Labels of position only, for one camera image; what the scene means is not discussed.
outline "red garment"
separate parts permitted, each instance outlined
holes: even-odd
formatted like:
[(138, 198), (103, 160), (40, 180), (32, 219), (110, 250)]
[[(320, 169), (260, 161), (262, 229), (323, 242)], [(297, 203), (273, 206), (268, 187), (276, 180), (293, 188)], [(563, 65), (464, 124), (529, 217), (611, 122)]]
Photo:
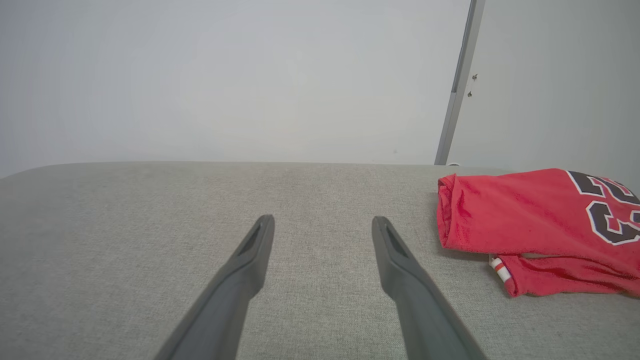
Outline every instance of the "red garment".
[(512, 297), (564, 291), (640, 297), (640, 200), (622, 184), (552, 168), (453, 174), (438, 185), (442, 246), (497, 254), (491, 266)]

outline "clothing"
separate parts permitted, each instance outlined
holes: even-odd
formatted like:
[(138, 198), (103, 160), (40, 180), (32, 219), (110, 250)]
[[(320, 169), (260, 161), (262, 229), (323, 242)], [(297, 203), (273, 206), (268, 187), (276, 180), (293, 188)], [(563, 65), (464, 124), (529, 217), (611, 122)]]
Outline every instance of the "clothing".
[(640, 297), (640, 200), (620, 183), (547, 169), (438, 181), (442, 246), (496, 254), (508, 293)]

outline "metal frame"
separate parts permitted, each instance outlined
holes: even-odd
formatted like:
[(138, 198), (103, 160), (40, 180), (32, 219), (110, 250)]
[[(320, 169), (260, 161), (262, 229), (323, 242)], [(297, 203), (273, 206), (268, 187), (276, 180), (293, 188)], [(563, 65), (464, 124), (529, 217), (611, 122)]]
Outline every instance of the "metal frame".
[(462, 47), (458, 56), (458, 66), (456, 74), (453, 78), (453, 87), (449, 96), (449, 105), (447, 107), (447, 115), (442, 125), (442, 134), (440, 135), (440, 143), (438, 144), (438, 152), (436, 153), (435, 165), (446, 165), (449, 157), (449, 149), (453, 140), (453, 133), (458, 123), (458, 115), (464, 98), (467, 79), (471, 71), (471, 61), (476, 50), (476, 40), (480, 30), (480, 21), (484, 10), (485, 0), (471, 0), (469, 5), (469, 15), (467, 16), (467, 24), (465, 25), (465, 34), (462, 38)]

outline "red fabric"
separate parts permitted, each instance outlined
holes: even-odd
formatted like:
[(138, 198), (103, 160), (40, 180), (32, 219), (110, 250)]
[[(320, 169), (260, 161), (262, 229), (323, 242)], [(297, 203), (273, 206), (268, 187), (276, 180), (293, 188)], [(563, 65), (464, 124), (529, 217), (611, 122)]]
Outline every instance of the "red fabric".
[[(497, 254), (511, 274), (505, 287), (513, 297), (621, 291), (640, 297), (640, 236), (633, 237), (640, 229), (634, 214), (640, 205), (616, 199), (605, 181), (629, 193), (621, 184), (590, 179), (603, 196), (581, 193), (571, 173), (560, 169), (443, 177), (438, 182), (440, 242), (448, 249)], [(631, 234), (630, 240), (614, 245), (596, 233), (589, 216), (594, 201), (611, 210), (605, 226), (612, 236), (621, 230), (617, 219), (631, 226), (623, 233)]]

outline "red jersey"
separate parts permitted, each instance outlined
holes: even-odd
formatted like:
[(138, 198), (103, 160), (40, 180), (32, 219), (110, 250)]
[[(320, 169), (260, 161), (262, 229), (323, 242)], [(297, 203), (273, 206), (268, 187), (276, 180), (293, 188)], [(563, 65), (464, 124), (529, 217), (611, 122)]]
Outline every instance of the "red jersey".
[(547, 169), (438, 181), (442, 246), (496, 254), (513, 297), (617, 293), (640, 297), (640, 200), (606, 177)]

